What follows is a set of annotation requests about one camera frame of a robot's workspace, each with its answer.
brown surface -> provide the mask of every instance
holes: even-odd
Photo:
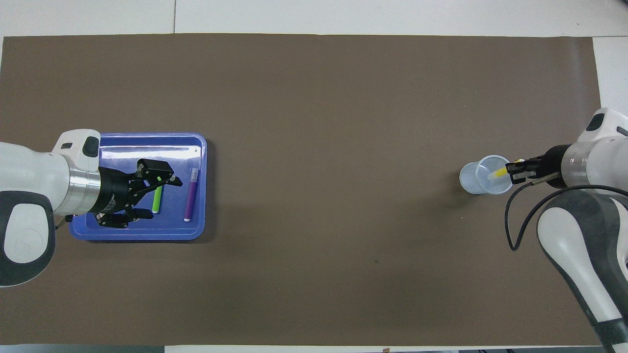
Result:
[[[0,141],[202,133],[217,218],[195,244],[63,228],[0,291],[0,342],[597,344],[534,232],[508,249],[507,195],[457,173],[570,143],[599,104],[590,38],[5,38]]]

marker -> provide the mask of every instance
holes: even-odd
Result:
[[[515,163],[519,163],[519,162],[523,162],[524,160],[516,160]],[[497,178],[501,178],[508,175],[508,171],[506,170],[506,167],[503,167],[501,169],[498,169],[494,172],[492,172],[491,174],[489,174],[488,178],[489,180],[495,180]]]
[[[161,204],[161,189],[163,187],[158,187],[155,189],[155,193],[153,195],[153,213],[154,214],[158,214],[159,213],[159,206]]]
[[[192,212],[194,211],[194,201],[196,200],[196,186],[198,180],[198,169],[192,168],[192,175],[190,175],[190,191],[188,192],[188,203],[185,205],[185,215],[183,220],[189,222],[192,219]]]

green marker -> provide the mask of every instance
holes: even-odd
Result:
[[[158,214],[159,213],[159,206],[161,204],[161,189],[163,187],[158,187],[155,189],[155,193],[153,196],[153,213],[154,214]]]

silver metal ring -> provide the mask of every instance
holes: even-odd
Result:
[[[66,160],[70,169],[68,192],[54,213],[56,215],[84,214],[94,206],[98,199],[100,173],[76,169],[72,161],[68,158]]]
[[[565,151],[560,172],[568,187],[590,184],[587,177],[588,156],[598,141],[574,143]]]

yellow marker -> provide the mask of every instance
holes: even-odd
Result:
[[[515,163],[519,163],[519,162],[523,162],[524,160],[516,160]],[[508,175],[508,171],[506,170],[506,167],[503,167],[501,169],[498,169],[494,172],[492,172],[491,174],[489,174],[488,178],[489,180],[495,180],[497,178],[501,178],[503,176]]]

